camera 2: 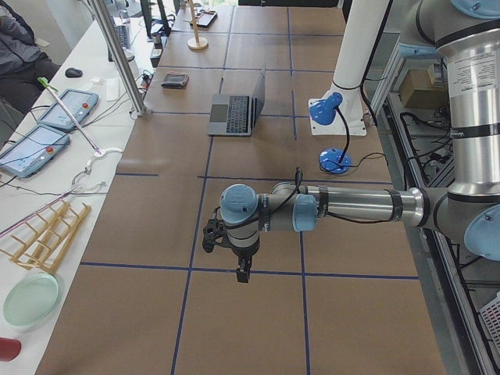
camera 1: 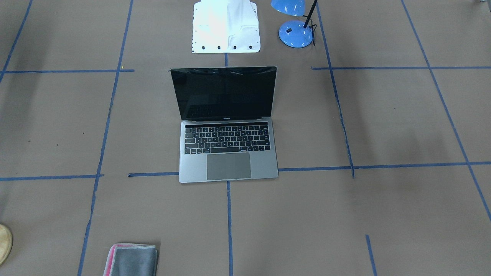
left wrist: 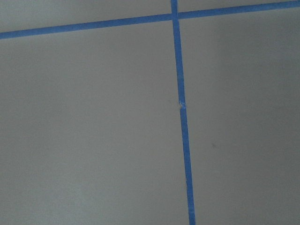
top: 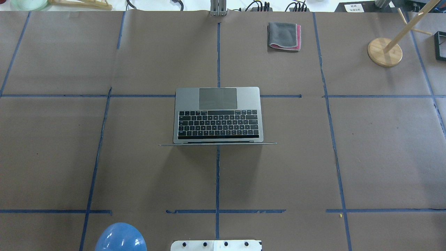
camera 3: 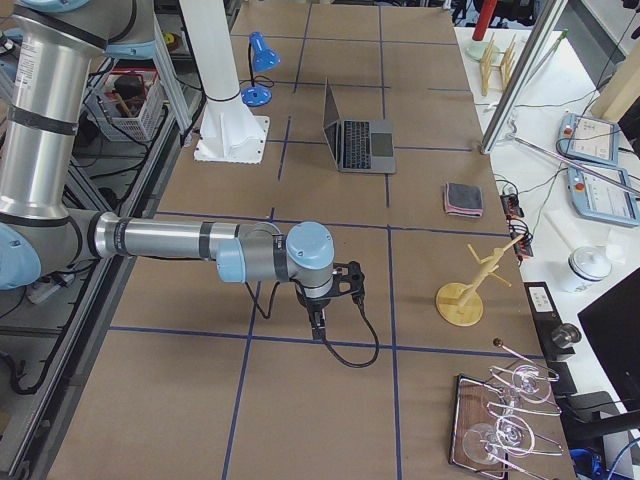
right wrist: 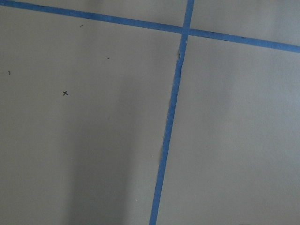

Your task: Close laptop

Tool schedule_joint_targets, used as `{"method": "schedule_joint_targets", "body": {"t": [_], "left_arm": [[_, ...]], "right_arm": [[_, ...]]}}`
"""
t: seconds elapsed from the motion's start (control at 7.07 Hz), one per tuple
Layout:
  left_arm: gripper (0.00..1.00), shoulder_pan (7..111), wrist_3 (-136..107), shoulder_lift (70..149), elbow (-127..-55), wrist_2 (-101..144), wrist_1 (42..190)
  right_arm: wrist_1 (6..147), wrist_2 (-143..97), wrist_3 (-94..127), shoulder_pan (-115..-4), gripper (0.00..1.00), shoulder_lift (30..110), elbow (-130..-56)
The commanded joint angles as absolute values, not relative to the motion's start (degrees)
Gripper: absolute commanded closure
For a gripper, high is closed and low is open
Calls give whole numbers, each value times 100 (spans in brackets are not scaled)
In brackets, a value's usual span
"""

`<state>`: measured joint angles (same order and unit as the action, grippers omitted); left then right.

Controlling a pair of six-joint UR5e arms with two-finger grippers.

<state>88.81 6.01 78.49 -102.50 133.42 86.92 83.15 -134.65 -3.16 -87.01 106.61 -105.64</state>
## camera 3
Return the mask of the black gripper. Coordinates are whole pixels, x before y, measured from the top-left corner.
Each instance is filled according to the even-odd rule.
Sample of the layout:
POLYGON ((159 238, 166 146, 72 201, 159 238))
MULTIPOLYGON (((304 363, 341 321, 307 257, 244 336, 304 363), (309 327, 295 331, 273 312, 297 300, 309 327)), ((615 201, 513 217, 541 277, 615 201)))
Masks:
POLYGON ((296 295, 299 303, 306 309, 312 329, 314 340, 326 340, 326 316, 324 309, 330 304, 326 296, 311 298, 302 286, 296 286, 296 295))

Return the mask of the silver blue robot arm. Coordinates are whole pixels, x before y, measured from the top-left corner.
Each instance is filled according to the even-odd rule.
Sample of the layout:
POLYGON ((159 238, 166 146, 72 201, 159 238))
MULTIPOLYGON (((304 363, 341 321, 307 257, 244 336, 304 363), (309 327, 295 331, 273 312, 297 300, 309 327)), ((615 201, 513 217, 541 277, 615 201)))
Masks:
POLYGON ((90 258, 157 256, 214 261, 226 282, 293 282, 313 334, 338 293, 330 232, 315 222, 288 233, 260 222, 167 222, 70 210, 62 195, 91 61, 150 59, 149 1, 19 1, 23 32, 1 159, 1 286, 26 286, 90 258))

